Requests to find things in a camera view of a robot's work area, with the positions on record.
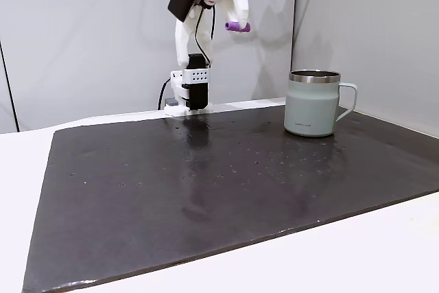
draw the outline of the white wall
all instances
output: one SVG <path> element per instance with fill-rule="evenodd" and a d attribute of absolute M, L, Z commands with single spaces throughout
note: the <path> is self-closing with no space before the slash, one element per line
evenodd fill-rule
<path fill-rule="evenodd" d="M 12 132 L 16 132 L 15 118 L 3 67 L 3 57 L 0 54 L 0 134 Z"/>
<path fill-rule="evenodd" d="M 358 110 L 439 137 L 439 0 L 310 0 L 300 30 L 296 2 L 294 69 L 339 71 Z"/>
<path fill-rule="evenodd" d="M 0 36 L 21 128 L 155 110 L 163 82 L 178 68 L 168 2 L 0 0 Z M 226 32 L 218 13 L 213 103 L 285 94 L 294 0 L 250 0 L 250 7 L 249 35 Z"/>

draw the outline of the mug handle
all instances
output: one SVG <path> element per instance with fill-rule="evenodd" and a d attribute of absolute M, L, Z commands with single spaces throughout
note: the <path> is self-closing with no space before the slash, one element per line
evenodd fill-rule
<path fill-rule="evenodd" d="M 355 98 L 354 98 L 354 104 L 353 106 L 347 110 L 345 113 L 341 114 L 336 121 L 339 121 L 341 118 L 344 118 L 348 114 L 354 111 L 355 107 L 357 106 L 357 96 L 358 96 L 358 87 L 355 84 L 348 84 L 347 82 L 340 82 L 341 87 L 349 87 L 350 89 L 353 89 L 355 91 Z"/>

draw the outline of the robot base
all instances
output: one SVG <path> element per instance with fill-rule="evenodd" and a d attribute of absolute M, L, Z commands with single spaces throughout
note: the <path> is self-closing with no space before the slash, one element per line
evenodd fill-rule
<path fill-rule="evenodd" d="M 166 104 L 165 114 L 171 117 L 185 117 L 190 115 L 201 115 L 205 113 L 212 113 L 212 103 L 209 103 L 206 108 L 200 110 L 190 110 L 187 106 L 177 105 L 170 106 Z"/>

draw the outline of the black mat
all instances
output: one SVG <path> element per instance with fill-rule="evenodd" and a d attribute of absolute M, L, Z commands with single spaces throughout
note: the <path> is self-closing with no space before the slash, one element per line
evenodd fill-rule
<path fill-rule="evenodd" d="M 166 268 L 439 189 L 439 140 L 360 114 L 335 136 L 282 106 L 54 136 L 24 292 Z"/>

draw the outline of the black cable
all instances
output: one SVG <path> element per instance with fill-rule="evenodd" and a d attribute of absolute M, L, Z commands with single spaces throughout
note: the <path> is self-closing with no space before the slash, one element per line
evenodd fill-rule
<path fill-rule="evenodd" d="M 198 37 L 197 37 L 197 35 L 198 35 L 198 26 L 200 25 L 200 21 L 201 21 L 201 17 L 203 16 L 203 13 L 204 13 L 204 8 L 201 9 L 200 17 L 198 18 L 197 27 L 195 29 L 195 42 L 197 43 L 197 46 L 200 49 L 200 51 L 202 52 L 203 56 L 206 58 L 207 65 L 210 68 L 211 67 L 211 61 L 207 57 L 206 53 L 203 51 L 203 48 L 201 48 L 200 43 L 198 42 Z"/>
<path fill-rule="evenodd" d="M 162 110 L 162 99 L 163 99 L 163 93 L 165 92 L 165 88 L 166 88 L 167 83 L 170 82 L 170 81 L 171 81 L 171 78 L 168 79 L 168 80 L 163 84 L 162 91 L 160 92 L 160 97 L 159 97 L 159 99 L 158 99 L 158 108 L 157 108 L 157 110 Z"/>
<path fill-rule="evenodd" d="M 18 118 L 17 118 L 17 116 L 16 116 L 15 105 L 14 105 L 14 99 L 12 99 L 11 85 L 10 85 L 10 83 L 9 83 L 8 71 L 6 70 L 5 56 L 3 55 L 3 47 L 1 46 L 1 41 L 0 41 L 0 56 L 1 56 L 2 60 L 3 60 L 3 68 L 5 69 L 6 84 L 8 85 L 9 98 L 10 98 L 10 100 L 11 100 L 12 113 L 14 114 L 14 120 L 15 120 L 16 131 L 17 131 L 17 132 L 20 132 L 19 120 L 18 120 Z"/>
<path fill-rule="evenodd" d="M 211 33 L 211 39 L 213 39 L 213 33 L 215 32 L 215 16 L 217 12 L 215 9 L 215 5 L 213 5 L 213 17 L 212 17 L 212 33 Z"/>

